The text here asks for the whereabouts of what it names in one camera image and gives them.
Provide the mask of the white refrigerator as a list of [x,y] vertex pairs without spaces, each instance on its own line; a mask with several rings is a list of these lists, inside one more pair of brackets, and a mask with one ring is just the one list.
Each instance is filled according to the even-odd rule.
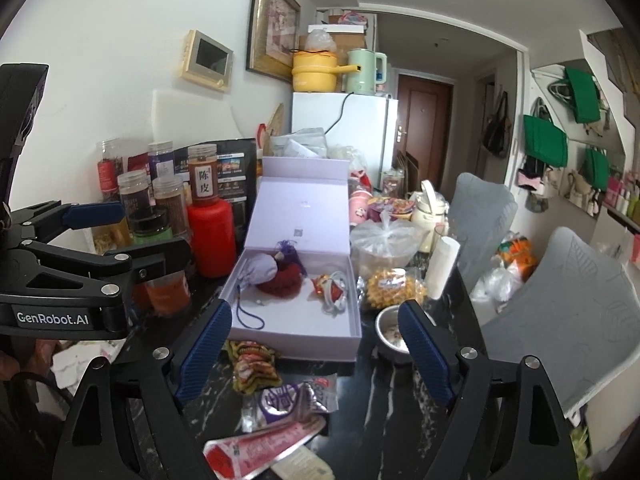
[[375,188],[392,168],[398,101],[390,96],[294,92],[292,130],[322,128],[329,148],[350,146]]

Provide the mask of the framed wall picture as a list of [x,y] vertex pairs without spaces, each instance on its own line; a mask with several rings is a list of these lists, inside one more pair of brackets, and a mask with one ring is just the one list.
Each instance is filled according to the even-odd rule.
[[252,0],[247,70],[285,82],[292,81],[300,10],[302,8],[296,0]]

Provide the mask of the lavender drawstring pouch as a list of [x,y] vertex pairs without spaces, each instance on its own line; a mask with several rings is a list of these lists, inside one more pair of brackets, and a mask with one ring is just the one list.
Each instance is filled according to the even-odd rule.
[[292,240],[281,240],[276,246],[276,251],[272,254],[270,254],[270,252],[260,252],[247,260],[235,285],[235,315],[240,325],[244,328],[248,328],[249,330],[263,330],[266,326],[263,318],[257,314],[248,312],[242,306],[241,296],[244,290],[250,287],[257,288],[258,284],[265,283],[276,275],[277,263],[276,260],[274,260],[274,255],[278,252],[283,252],[287,256],[294,257],[302,263]]

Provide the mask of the light green kettle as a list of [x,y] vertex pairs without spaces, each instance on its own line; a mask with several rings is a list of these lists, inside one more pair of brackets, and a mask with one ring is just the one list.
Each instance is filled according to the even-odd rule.
[[358,72],[346,75],[346,91],[374,96],[378,84],[385,84],[387,79],[387,56],[382,52],[368,49],[354,49],[348,52],[350,65],[357,65]]

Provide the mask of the yellow waffle snack pack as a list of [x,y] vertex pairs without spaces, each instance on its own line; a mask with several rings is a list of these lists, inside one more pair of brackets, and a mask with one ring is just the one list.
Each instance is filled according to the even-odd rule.
[[383,310],[416,300],[423,304],[426,287],[416,269],[382,269],[371,274],[364,282],[366,308]]

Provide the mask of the lower green tote bag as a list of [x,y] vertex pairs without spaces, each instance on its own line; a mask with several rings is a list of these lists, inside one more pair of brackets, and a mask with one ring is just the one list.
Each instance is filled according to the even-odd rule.
[[608,187],[608,158],[597,148],[585,150],[584,177],[595,190],[603,191]]

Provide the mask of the green brown snack packet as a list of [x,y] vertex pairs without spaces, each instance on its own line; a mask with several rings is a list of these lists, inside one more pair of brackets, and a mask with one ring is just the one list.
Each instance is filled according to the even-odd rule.
[[256,341],[227,340],[224,348],[232,365],[233,389],[250,396],[260,389],[279,387],[277,352]]

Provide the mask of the yellow cooking pot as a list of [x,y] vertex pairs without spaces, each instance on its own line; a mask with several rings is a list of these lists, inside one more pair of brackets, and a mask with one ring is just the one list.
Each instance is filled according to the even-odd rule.
[[341,65],[334,52],[298,50],[293,55],[292,88],[306,93],[341,92],[342,76],[361,71],[360,64]]

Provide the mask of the green tote bag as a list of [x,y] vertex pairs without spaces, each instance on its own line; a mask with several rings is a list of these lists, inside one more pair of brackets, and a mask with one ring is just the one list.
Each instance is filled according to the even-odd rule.
[[537,98],[533,114],[524,116],[525,155],[553,168],[564,168],[568,162],[566,133],[551,118],[544,100]]
[[599,93],[590,73],[567,67],[564,77],[548,84],[547,89],[573,113],[578,124],[593,124],[600,120]]
[[603,191],[608,187],[608,158],[597,148],[585,150],[584,177],[595,190]]

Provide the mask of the dark hanging handbag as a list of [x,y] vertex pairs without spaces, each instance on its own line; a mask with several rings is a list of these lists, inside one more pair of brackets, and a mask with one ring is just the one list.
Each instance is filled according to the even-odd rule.
[[503,91],[483,134],[483,148],[492,156],[505,159],[509,147],[509,128],[509,96],[508,92]]

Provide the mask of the green label black lid jar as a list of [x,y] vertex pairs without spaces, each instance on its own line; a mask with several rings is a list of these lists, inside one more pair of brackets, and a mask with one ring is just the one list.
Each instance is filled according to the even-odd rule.
[[140,209],[131,215],[129,225],[135,245],[164,242],[174,237],[166,207]]

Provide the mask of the red snack packet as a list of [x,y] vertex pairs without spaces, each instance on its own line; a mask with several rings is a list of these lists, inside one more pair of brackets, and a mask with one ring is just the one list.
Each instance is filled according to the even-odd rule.
[[314,291],[321,295],[325,302],[337,302],[346,295],[346,278],[341,271],[321,274],[312,280]]

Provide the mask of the left green tote bag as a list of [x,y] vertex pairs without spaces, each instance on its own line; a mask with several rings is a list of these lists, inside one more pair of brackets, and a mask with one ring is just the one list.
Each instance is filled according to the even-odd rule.
[[551,118],[544,100],[537,98],[533,114],[524,116],[525,155],[553,168],[564,168],[568,162],[566,133]]

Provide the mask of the red label tall jar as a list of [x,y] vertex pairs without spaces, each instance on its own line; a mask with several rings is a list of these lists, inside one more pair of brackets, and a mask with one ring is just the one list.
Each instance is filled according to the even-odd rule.
[[192,202],[205,206],[218,200],[217,145],[205,143],[189,146],[188,168]]

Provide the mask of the far grey chair cover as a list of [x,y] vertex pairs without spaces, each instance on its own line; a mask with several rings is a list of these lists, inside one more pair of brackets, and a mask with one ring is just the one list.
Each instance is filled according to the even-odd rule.
[[467,289],[489,268],[517,212],[518,204],[505,185],[469,172],[457,177],[449,219],[454,232],[465,239],[458,267]]

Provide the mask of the dark red fluffy scrunchie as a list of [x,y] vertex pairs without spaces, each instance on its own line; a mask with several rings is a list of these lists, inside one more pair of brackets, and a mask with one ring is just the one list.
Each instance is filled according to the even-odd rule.
[[258,284],[257,289],[265,294],[280,299],[290,299],[302,289],[306,278],[304,266],[294,257],[283,252],[274,255],[277,263],[276,275],[265,283]]

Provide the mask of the steel bowl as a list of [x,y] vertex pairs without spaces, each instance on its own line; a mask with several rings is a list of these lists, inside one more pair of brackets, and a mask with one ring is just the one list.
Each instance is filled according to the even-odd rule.
[[386,360],[406,365],[412,362],[412,357],[399,330],[398,310],[399,306],[395,304],[378,312],[374,322],[376,348]]

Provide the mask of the upper green tote bag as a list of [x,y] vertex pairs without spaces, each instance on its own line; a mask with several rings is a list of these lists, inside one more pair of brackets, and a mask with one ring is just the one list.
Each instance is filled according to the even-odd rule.
[[567,67],[564,77],[548,84],[547,89],[573,113],[578,124],[593,124],[600,120],[599,93],[590,73]]

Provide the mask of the brown label clear jar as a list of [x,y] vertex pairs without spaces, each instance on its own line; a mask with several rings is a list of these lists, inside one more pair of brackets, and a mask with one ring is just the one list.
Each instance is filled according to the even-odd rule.
[[117,177],[120,202],[127,221],[151,210],[150,181],[145,170],[124,172]]

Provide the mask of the wall thermostat panel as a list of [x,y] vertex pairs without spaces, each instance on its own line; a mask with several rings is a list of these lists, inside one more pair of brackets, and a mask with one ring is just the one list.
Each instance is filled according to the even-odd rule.
[[199,30],[186,35],[180,77],[210,90],[228,92],[231,84],[233,51]]

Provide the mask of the grey chair cover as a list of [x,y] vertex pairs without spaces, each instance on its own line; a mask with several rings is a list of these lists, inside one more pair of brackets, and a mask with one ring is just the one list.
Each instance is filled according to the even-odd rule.
[[454,232],[465,239],[458,267],[467,289],[489,268],[517,212],[518,204],[505,185],[469,172],[457,177],[449,219]]
[[618,261],[560,226],[482,334],[493,360],[540,359],[570,416],[639,359],[639,299]]

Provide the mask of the orange label clear jar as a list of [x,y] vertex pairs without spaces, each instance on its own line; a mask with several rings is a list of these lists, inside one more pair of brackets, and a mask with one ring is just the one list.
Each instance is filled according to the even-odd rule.
[[147,281],[144,287],[157,315],[173,316],[191,304],[191,293],[183,271]]

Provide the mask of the white open gift box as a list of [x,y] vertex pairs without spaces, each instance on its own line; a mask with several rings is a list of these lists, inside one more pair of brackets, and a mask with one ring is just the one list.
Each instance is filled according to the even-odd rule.
[[[346,160],[267,157],[244,249],[220,296],[232,309],[232,340],[252,340],[282,358],[352,362],[361,340],[349,247]],[[306,275],[285,298],[241,280],[258,255],[291,244]]]

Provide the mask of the pink sachet packet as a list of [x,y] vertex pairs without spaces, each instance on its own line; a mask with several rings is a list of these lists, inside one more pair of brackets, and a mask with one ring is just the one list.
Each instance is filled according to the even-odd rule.
[[254,479],[284,460],[326,428],[326,419],[314,415],[254,434],[209,440],[203,454],[218,479]]

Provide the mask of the white plastic bag bowl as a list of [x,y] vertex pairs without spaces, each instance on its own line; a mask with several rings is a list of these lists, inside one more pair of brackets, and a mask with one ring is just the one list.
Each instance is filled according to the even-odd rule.
[[402,219],[394,219],[388,210],[380,221],[367,220],[350,232],[352,264],[360,278],[370,278],[381,270],[408,266],[419,251],[426,229]]

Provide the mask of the silver purple Gozki packet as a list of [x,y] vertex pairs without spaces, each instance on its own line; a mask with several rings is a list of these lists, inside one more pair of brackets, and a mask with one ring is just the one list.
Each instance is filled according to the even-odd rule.
[[243,401],[244,434],[306,422],[314,415],[338,410],[337,374],[306,378],[295,384],[265,388]]

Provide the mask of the red cylindrical canister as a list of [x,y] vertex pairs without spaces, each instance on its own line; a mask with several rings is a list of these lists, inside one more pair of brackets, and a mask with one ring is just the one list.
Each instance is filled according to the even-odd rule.
[[194,202],[188,207],[188,217],[198,273],[206,278],[229,275],[236,261],[231,205],[221,198]]

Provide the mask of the near grey chair cover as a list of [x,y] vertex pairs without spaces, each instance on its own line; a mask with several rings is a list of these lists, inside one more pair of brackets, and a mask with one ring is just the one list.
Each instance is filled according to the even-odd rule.
[[540,359],[570,416],[639,359],[639,299],[618,261],[560,226],[482,334],[493,360]]

